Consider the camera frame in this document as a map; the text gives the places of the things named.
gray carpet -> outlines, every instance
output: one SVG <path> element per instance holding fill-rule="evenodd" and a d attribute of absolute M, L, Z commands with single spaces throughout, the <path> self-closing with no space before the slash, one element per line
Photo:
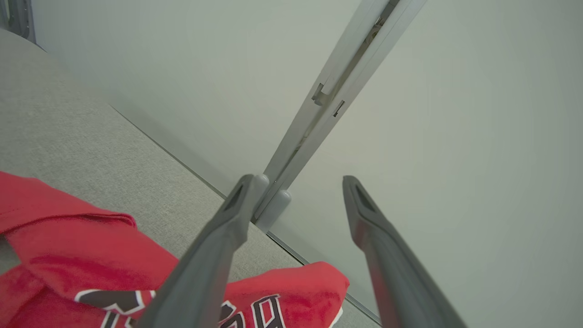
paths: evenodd
<path fill-rule="evenodd" d="M 129 213 L 180 257 L 223 199 L 43 50 L 4 30 L 0 47 L 0 170 Z M 1 239 L 0 273 L 17 264 Z M 250 225 L 229 280 L 299 265 Z M 335 327 L 377 327 L 351 304 L 343 308 Z"/>

